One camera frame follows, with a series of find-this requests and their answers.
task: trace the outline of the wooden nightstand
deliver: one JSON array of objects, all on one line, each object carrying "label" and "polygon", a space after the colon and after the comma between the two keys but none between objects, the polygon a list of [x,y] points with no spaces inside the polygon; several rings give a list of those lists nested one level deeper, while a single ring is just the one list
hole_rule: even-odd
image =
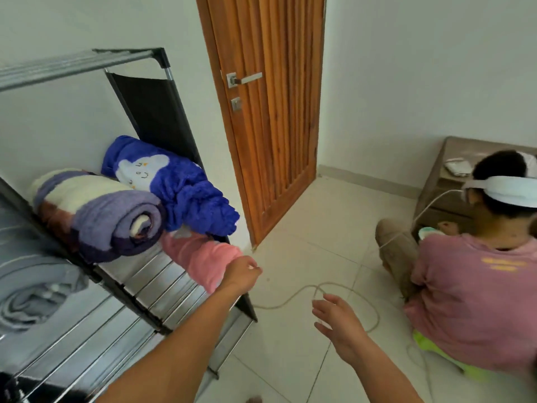
[{"label": "wooden nightstand", "polygon": [[[460,137],[447,137],[440,149],[433,169],[427,178],[425,187],[418,198],[414,217],[418,216],[434,198],[450,189],[460,189],[466,181],[466,178],[456,177],[449,173],[444,167],[446,160],[462,157],[468,160],[474,167],[475,164],[488,155],[496,151],[508,149],[524,151],[533,155],[537,154],[537,148],[532,147],[462,139]],[[413,235],[417,237],[417,232],[424,226],[436,227],[442,221],[457,222],[461,232],[472,233],[474,225],[471,218],[471,211],[471,207],[461,199],[460,192],[446,194],[433,203],[417,220],[413,229]]]}]

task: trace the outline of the tiled floor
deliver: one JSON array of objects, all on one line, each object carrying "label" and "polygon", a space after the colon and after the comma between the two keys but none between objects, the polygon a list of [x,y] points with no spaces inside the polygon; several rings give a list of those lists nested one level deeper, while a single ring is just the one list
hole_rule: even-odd
[{"label": "tiled floor", "polygon": [[[415,201],[329,178],[318,178],[254,253],[264,274],[251,292],[254,304],[283,303],[308,284],[335,282],[353,287],[380,312],[371,337],[407,375],[426,403],[534,402],[519,380],[498,375],[488,383],[465,379],[449,362],[427,355],[433,398],[420,352],[412,344],[399,291],[383,270],[373,238],[379,218],[411,222]],[[375,311],[354,293],[323,288],[347,299],[364,327]],[[244,403],[261,395],[264,403],[367,402],[364,389],[327,339],[313,327],[309,288],[283,308],[257,309],[252,325],[211,383],[201,403]]]}]

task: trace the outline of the dark hair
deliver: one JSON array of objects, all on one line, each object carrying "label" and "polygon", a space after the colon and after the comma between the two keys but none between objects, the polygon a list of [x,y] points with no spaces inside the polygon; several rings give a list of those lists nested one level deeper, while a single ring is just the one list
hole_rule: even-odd
[{"label": "dark hair", "polygon": [[[483,180],[495,175],[525,177],[526,173],[527,167],[524,157],[515,150],[503,150],[491,154],[478,162],[472,172],[472,176],[474,179]],[[484,190],[480,189],[479,191],[483,194],[483,203],[494,215],[513,219],[515,217],[530,217],[537,212],[537,208],[503,203],[485,194]]]}]

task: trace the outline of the neck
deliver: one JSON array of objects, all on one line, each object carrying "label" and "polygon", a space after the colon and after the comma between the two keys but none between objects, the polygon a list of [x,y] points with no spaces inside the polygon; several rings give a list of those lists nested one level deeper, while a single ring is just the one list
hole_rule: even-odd
[{"label": "neck", "polygon": [[527,243],[529,234],[529,218],[509,219],[493,216],[489,212],[475,215],[476,234],[492,249],[514,249]]}]

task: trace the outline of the white cable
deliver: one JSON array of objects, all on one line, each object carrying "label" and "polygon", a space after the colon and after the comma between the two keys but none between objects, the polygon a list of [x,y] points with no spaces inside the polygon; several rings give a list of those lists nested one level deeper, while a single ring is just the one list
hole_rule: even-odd
[{"label": "white cable", "polygon": [[[446,192],[443,192],[442,194],[440,194],[439,196],[437,196],[436,198],[434,198],[426,207],[424,210],[422,210],[418,216],[416,216],[413,221],[412,221],[412,224],[411,226],[413,227],[414,224],[418,221],[418,219],[425,213],[426,210],[428,210],[431,205],[433,203],[435,203],[438,199],[440,199],[442,196],[450,193],[450,192],[462,192],[461,189],[450,189],[449,191],[446,191]],[[380,247],[379,247],[379,250],[382,249],[384,246],[386,246],[387,244],[391,243],[396,237],[399,237],[403,234],[404,232],[401,231],[399,233],[397,233],[394,237],[392,237],[389,241],[387,241],[386,243],[382,244]],[[372,331],[374,331],[380,324],[380,313],[379,313],[379,310],[376,309],[376,307],[373,305],[373,303],[371,301],[369,301],[363,294],[360,294],[358,291],[355,291],[353,290],[352,288],[350,287],[347,287],[347,286],[344,286],[343,284],[339,284],[339,283],[334,283],[334,282],[324,282],[324,283],[321,283],[321,284],[308,284],[308,285],[305,285],[304,287],[300,288],[298,291],[296,291],[292,296],[290,296],[287,300],[285,300],[283,303],[281,304],[278,304],[278,305],[275,305],[275,306],[263,306],[263,305],[253,305],[254,308],[258,308],[259,310],[278,310],[279,308],[282,308],[284,307],[286,304],[288,304],[293,298],[295,298],[296,296],[298,296],[302,291],[306,290],[306,289],[315,289],[314,293],[313,293],[313,300],[315,300],[315,297],[317,295],[317,291],[320,291],[322,292],[323,294],[326,294],[326,291],[324,291],[321,286],[323,285],[333,285],[333,286],[338,286],[338,287],[341,287],[342,289],[346,289],[346,290],[349,290],[351,291],[352,293],[356,294],[358,297],[362,298],[367,304],[369,304],[369,306],[373,309],[373,311],[375,312],[376,314],[376,321],[375,321],[375,324],[373,324],[373,326],[366,330],[366,333],[371,333]],[[412,346],[414,346],[413,343],[409,344],[407,347],[406,347],[406,354],[408,355],[409,359],[413,361],[414,364],[416,364],[418,367],[421,367],[419,364],[417,364],[413,359],[412,357],[410,356],[410,353],[409,353],[409,348],[411,348]],[[420,353],[421,353],[421,357],[423,358],[423,363],[424,363],[424,367],[422,369],[425,370],[425,376],[426,376],[426,381],[427,381],[427,386],[428,386],[428,389],[429,389],[429,393],[431,394],[431,399],[432,401],[434,402],[434,398],[433,398],[433,390],[432,390],[432,384],[431,384],[431,375],[430,375],[430,371],[429,371],[429,367],[428,367],[428,364],[427,364],[427,360],[425,359],[425,353],[420,349]]]}]

